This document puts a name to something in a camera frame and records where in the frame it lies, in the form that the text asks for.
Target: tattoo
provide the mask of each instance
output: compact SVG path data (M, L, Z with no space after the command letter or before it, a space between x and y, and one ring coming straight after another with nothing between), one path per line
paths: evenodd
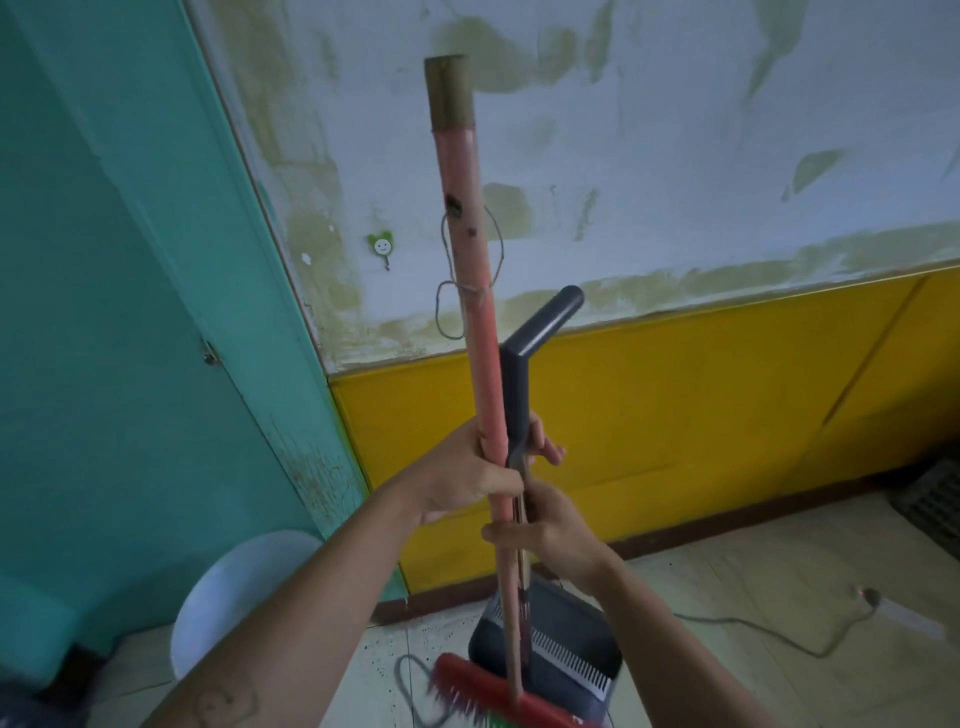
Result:
M256 691L246 677L230 676L197 694L193 715L200 728L230 728L259 710Z

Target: yellow wall panel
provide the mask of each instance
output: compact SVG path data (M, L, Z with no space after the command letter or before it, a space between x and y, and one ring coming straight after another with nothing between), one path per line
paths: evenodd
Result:
M535 473L606 540L777 495L915 282L559 336L531 362L531 402L568 456ZM472 413L461 354L331 387L373 487ZM422 528L400 560L411 591L491 571L486 520L478 505Z
M960 270L917 283L787 492L906 465L960 436Z

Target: floor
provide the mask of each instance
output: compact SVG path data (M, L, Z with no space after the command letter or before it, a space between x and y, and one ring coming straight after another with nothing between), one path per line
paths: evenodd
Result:
M690 629L785 725L960 725L960 563L880 494L646 556L631 566L675 611L751 619L817 648L858 609L854 587L879 589L942 623L947 639L931 639L879 614L818 661L741 626ZM482 607L367 629L323 728L418 728L397 688L397 658L409 652L429 665L441 652L465 655ZM89 726L140 724L173 687L169 639L168 627L124 640L94 692ZM398 671L429 724L440 712L424 694L426 675L407 661ZM625 667L608 723L649 725ZM444 726L466 725L452 718Z

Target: right hand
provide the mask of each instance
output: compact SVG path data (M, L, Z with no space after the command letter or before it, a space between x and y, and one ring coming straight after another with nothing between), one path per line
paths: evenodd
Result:
M526 492L532 522L488 523L480 535L494 546L532 551L561 579L592 594L604 569L619 557L593 534L573 501L552 485L530 480Z

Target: pink broom handle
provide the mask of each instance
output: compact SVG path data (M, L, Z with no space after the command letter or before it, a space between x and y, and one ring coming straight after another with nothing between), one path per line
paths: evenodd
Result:
M483 226L483 191L477 161L469 61L466 56L427 59L424 72L440 181L444 188L453 269L464 318L473 403L484 456L502 466L507 462L507 422L503 409L493 292L490 289L490 258ZM495 521L512 521L513 500L507 496L491 496L490 511ZM499 548L496 551L496 575L503 605L507 681L511 694L519 697L523 688L519 668L519 572L515 550Z

